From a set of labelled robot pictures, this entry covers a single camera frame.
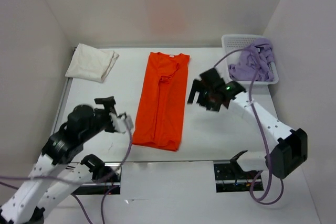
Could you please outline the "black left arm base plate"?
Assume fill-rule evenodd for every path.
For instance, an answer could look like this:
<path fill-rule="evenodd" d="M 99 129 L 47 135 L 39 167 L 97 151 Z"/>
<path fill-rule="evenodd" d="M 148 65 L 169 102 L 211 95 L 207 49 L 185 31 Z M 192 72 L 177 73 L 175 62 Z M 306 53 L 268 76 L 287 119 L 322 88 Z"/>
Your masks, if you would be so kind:
<path fill-rule="evenodd" d="M 77 188 L 74 195 L 104 195 L 110 188 L 113 188 L 108 194 L 119 195 L 121 187 L 121 172 L 119 168 L 115 174 L 104 183 L 88 182 Z"/>

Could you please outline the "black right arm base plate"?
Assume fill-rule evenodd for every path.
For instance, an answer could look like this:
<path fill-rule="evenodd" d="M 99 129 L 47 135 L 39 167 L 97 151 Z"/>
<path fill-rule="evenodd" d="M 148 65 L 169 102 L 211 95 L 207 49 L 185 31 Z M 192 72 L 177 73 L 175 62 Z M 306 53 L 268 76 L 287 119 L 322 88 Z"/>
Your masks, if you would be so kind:
<path fill-rule="evenodd" d="M 214 176 L 217 193 L 249 191 L 257 171 L 235 172 L 231 163 L 214 163 Z"/>

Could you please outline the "lavender t shirt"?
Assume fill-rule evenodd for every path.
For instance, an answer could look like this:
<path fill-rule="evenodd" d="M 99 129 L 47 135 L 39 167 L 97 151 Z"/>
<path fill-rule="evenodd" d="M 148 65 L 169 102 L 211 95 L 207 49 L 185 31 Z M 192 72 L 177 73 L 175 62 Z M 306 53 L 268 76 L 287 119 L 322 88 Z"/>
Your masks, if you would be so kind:
<path fill-rule="evenodd" d="M 268 66 L 275 62 L 272 48 L 271 41 L 266 38 L 258 38 L 246 46 L 238 63 L 228 66 L 230 78 L 235 81 L 274 81 L 275 76 Z"/>

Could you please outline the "orange t shirt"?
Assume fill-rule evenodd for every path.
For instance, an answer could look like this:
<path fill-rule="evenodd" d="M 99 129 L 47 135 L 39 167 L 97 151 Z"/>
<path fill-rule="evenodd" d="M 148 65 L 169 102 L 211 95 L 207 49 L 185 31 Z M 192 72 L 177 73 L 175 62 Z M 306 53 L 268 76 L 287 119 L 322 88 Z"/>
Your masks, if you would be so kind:
<path fill-rule="evenodd" d="M 182 141 L 190 56 L 151 52 L 135 119 L 133 144 L 176 152 Z"/>

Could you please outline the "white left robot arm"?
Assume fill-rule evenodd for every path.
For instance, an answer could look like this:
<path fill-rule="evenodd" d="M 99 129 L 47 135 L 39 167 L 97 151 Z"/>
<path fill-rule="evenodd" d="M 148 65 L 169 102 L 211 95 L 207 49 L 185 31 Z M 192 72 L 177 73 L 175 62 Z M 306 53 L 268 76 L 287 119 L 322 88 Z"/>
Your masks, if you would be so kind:
<path fill-rule="evenodd" d="M 43 223 L 81 185 L 105 182 L 114 175 L 115 171 L 93 154 L 70 166 L 83 151 L 84 144 L 99 133 L 128 131 L 125 125 L 128 117 L 117 115 L 114 97 L 96 98 L 94 102 L 103 107 L 81 104 L 68 114 L 66 122 L 49 137 L 27 177 L 1 176 L 1 179 L 23 182 L 1 206 L 1 223 Z"/>

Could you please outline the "white t shirt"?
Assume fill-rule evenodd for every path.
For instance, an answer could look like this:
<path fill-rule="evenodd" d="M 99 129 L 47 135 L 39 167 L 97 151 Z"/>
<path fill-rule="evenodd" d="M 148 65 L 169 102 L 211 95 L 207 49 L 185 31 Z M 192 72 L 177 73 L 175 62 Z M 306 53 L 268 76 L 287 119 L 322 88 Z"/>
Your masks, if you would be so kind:
<path fill-rule="evenodd" d="M 106 52 L 79 44 L 73 53 L 65 77 L 103 83 L 119 56 L 115 51 Z"/>

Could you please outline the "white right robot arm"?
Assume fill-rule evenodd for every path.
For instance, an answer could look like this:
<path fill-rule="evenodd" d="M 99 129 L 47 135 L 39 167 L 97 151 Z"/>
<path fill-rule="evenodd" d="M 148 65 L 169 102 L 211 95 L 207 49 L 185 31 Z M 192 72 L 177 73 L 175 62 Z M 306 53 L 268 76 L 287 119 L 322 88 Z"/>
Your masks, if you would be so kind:
<path fill-rule="evenodd" d="M 256 126 L 267 143 L 268 150 L 244 150 L 230 159 L 230 172 L 243 178 L 249 171 L 268 170 L 285 179 L 308 158 L 308 136 L 302 129 L 294 130 L 280 122 L 236 81 L 226 83 L 215 68 L 194 79 L 187 102 L 196 102 L 209 111 L 218 112 L 222 106 L 251 126 Z"/>

